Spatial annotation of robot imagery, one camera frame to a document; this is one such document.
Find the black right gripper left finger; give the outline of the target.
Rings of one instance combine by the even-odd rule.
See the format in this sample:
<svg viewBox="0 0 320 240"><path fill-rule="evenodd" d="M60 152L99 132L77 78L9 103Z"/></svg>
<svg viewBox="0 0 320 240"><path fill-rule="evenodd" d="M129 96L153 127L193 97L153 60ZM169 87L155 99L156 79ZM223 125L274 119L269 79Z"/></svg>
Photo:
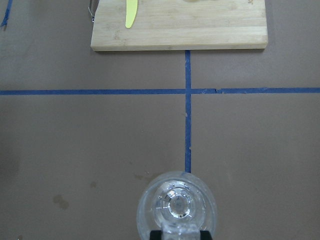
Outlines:
<svg viewBox="0 0 320 240"><path fill-rule="evenodd" d="M151 230L149 240L162 240L163 232L161 230Z"/></svg>

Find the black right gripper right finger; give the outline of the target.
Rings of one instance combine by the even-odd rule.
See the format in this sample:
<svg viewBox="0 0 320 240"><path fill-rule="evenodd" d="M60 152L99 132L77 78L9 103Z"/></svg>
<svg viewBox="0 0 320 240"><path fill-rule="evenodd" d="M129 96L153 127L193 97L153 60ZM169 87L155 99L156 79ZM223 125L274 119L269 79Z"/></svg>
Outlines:
<svg viewBox="0 0 320 240"><path fill-rule="evenodd" d="M200 231L200 240L212 240L212 235L208 230Z"/></svg>

